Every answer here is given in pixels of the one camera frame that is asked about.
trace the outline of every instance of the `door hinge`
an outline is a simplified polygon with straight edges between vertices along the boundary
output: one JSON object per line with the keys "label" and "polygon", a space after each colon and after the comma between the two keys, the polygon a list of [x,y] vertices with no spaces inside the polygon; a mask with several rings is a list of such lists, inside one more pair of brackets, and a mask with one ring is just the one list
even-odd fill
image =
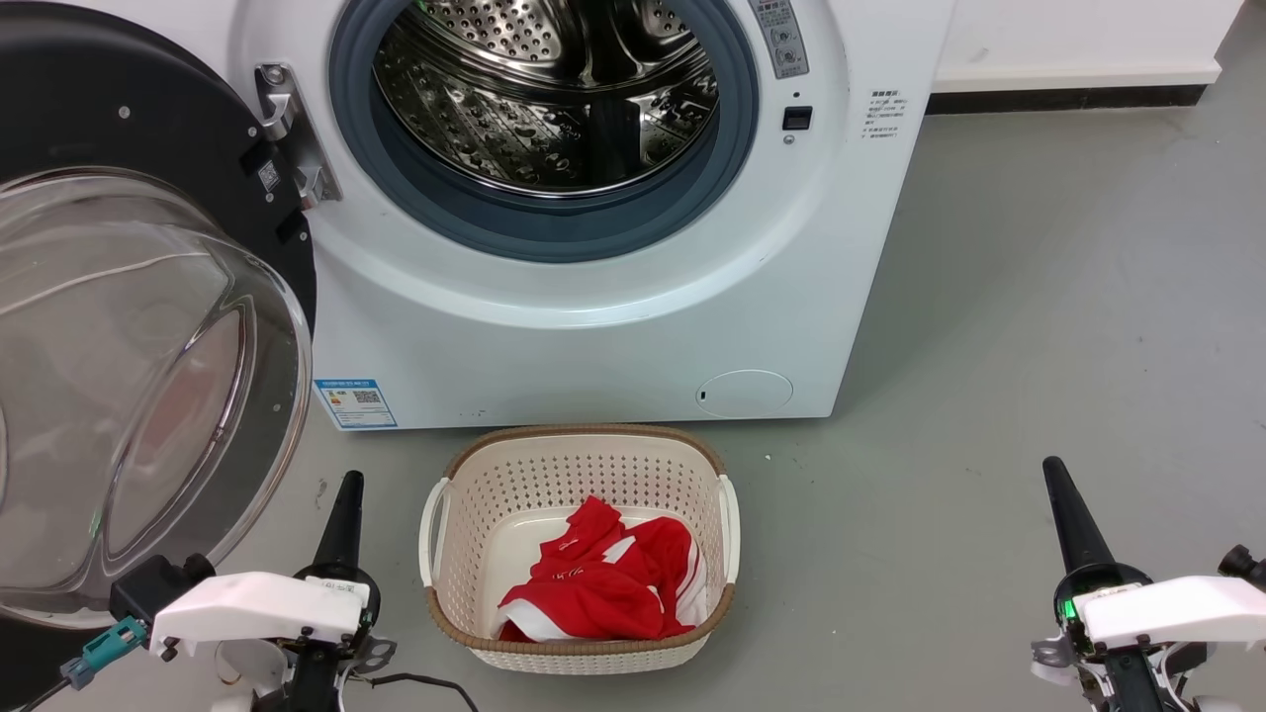
{"label": "door hinge", "polygon": [[257,65],[254,86],[265,117],[263,134],[295,167],[292,177],[303,209],[310,210],[324,200],[342,200],[343,191],[316,137],[294,71],[284,63]]}

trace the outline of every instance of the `washing machine door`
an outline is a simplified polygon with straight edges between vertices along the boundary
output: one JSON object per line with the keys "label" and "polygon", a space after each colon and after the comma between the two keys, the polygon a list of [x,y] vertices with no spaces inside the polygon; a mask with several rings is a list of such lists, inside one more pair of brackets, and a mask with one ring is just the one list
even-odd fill
{"label": "washing machine door", "polygon": [[261,124],[152,32],[0,3],[0,611],[108,625],[113,580],[219,563],[276,489],[311,241]]}

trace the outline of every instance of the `teal connector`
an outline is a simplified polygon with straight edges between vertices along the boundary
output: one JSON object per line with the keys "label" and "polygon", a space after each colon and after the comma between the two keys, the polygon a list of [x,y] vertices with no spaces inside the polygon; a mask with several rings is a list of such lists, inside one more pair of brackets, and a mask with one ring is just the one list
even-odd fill
{"label": "teal connector", "polygon": [[84,689],[106,665],[141,647],[148,636],[144,626],[128,616],[85,645],[81,658],[62,665],[62,677],[72,688]]}

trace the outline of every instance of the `basket handle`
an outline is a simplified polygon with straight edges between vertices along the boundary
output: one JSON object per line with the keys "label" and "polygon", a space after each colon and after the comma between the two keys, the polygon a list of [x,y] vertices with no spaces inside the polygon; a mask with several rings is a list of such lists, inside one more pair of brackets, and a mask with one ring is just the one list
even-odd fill
{"label": "basket handle", "polygon": [[439,570],[439,554],[444,550],[444,532],[439,532],[439,538],[436,540],[436,560],[432,563],[430,559],[430,533],[436,531],[436,512],[441,509],[441,498],[448,509],[448,478],[439,478],[436,486],[430,488],[430,495],[427,497],[427,505],[422,511],[422,527],[418,531],[418,568],[422,570],[422,583],[427,588],[436,588],[433,571]]}
{"label": "basket handle", "polygon": [[738,497],[729,478],[720,475],[718,479],[720,479],[720,535],[722,551],[725,556],[725,583],[732,584],[738,580],[738,552],[743,538],[738,521]]}

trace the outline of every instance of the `gray floor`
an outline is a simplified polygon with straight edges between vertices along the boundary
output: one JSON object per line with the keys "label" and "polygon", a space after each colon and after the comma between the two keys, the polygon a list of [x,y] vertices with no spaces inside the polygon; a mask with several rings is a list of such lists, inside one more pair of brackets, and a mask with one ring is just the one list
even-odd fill
{"label": "gray floor", "polygon": [[[527,677],[436,631],[417,522],[470,432],[353,437],[314,413],[229,566],[303,564],[357,467],[392,670],[457,680],[485,712],[1081,708],[1028,673],[1061,575],[1043,456],[1157,578],[1212,573],[1237,542],[1266,554],[1266,6],[1220,60],[1194,109],[925,123],[836,416],[689,426],[744,507],[737,607],[693,664]],[[1263,664],[1223,650],[1191,689],[1262,709]],[[205,709],[222,692],[206,658],[133,658],[48,709]],[[348,708],[463,706],[399,684],[356,685]]]}

